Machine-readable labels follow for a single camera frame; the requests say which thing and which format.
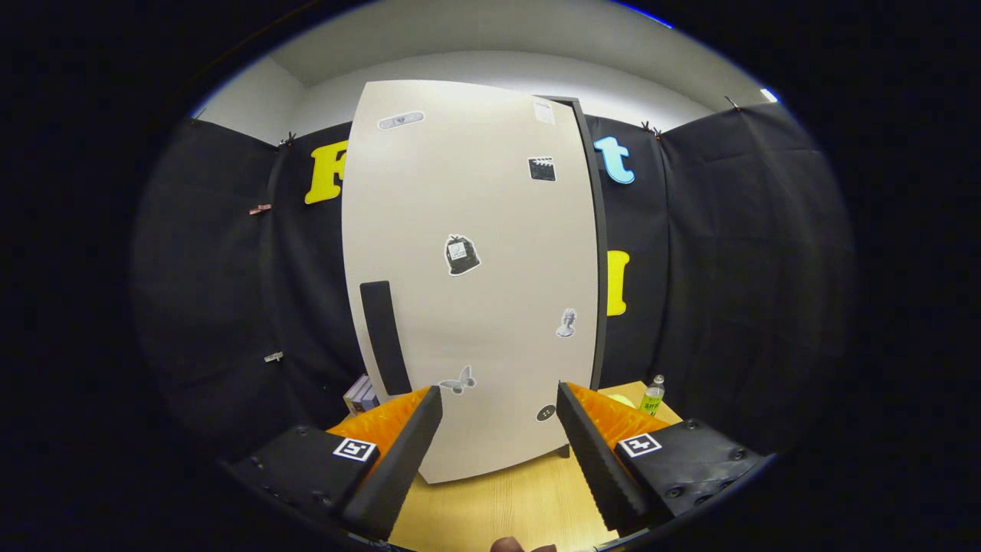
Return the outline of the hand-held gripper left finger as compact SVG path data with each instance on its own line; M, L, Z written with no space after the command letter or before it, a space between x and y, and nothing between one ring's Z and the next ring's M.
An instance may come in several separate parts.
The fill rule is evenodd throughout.
M387 541L442 413L441 389L428 386L331 429L290 427L223 469L311 530Z

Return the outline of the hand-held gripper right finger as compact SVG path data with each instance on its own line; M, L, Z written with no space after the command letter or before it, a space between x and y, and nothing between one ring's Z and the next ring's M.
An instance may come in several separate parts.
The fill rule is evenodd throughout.
M702 420L662 422L571 382L558 384L557 415L603 523L620 537L690 523L767 466Z

